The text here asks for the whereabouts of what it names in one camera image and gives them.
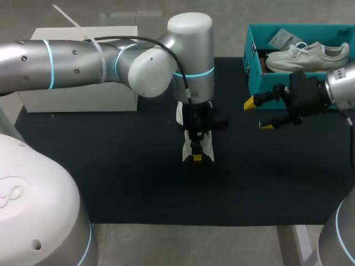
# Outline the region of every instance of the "shoe box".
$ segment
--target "shoe box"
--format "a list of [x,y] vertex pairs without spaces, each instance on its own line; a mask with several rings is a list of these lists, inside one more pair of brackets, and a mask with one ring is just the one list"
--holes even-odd
[[[250,24],[247,30],[243,64],[249,93],[264,93],[272,90],[275,84],[290,84],[289,73],[272,73],[265,65],[265,56],[278,51],[270,45],[272,38],[285,30],[307,44],[320,42],[329,47],[340,47],[348,43],[350,61],[355,60],[355,25],[328,24]],[[316,76],[325,80],[326,72],[306,73],[308,77]],[[258,109],[285,109],[282,101],[270,101]]]

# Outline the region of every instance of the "white sneaker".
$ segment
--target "white sneaker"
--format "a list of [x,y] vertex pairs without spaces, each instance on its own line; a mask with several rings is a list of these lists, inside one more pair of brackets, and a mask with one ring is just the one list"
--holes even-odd
[[344,66],[349,61],[349,44],[340,47],[327,47],[316,42],[307,45],[304,42],[290,45],[288,51],[273,52],[266,57],[267,67],[278,73],[291,73],[302,70],[304,72],[323,72]]

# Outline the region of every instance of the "black table surface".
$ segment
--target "black table surface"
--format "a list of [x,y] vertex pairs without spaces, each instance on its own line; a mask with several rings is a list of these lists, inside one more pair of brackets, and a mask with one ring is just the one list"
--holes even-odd
[[243,111],[249,92],[240,58],[215,59],[215,86],[212,103],[230,126],[213,133],[215,163],[203,167],[181,162],[171,89],[139,98],[138,112],[23,109],[16,127],[73,176],[95,223],[324,224],[355,183],[344,119],[259,129],[259,119],[283,111]]

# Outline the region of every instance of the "paper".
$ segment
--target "paper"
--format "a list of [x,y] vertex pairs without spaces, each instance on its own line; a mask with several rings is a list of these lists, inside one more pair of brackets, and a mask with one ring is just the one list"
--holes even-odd
[[269,45],[276,48],[277,50],[286,51],[291,44],[295,45],[298,42],[302,42],[299,37],[289,33],[284,29],[280,29],[270,40]]

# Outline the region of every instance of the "black cable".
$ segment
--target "black cable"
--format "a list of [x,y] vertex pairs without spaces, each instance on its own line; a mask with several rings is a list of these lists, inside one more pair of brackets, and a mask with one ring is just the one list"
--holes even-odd
[[350,126],[350,163],[351,163],[351,168],[352,168],[353,172],[355,173],[355,167],[354,167],[354,164],[355,164],[354,163],[354,125],[353,125],[350,117],[347,116],[345,113],[341,112],[340,110],[329,109],[329,112],[340,114],[341,116],[343,116],[347,120],[348,125]]
[[[189,89],[189,85],[187,84],[187,78],[186,78],[186,74],[184,72],[184,68],[182,67],[182,63],[180,62],[180,60],[178,59],[178,57],[176,56],[176,54],[172,50],[170,50],[168,47],[166,47],[163,43],[161,43],[158,40],[151,39],[151,38],[148,38],[148,37],[142,37],[142,36],[103,36],[103,37],[94,38],[94,40],[114,40],[114,39],[145,40],[147,42],[154,43],[154,44],[162,47],[164,50],[166,50],[175,59],[177,65],[178,65],[178,67],[180,69],[180,72],[181,72],[181,75],[182,75],[182,79],[184,81],[184,85],[185,85],[185,89],[186,89],[186,97],[187,97],[187,100],[188,100],[189,104],[191,104],[190,89]],[[91,42],[91,39],[86,39],[84,41],[85,42]]]

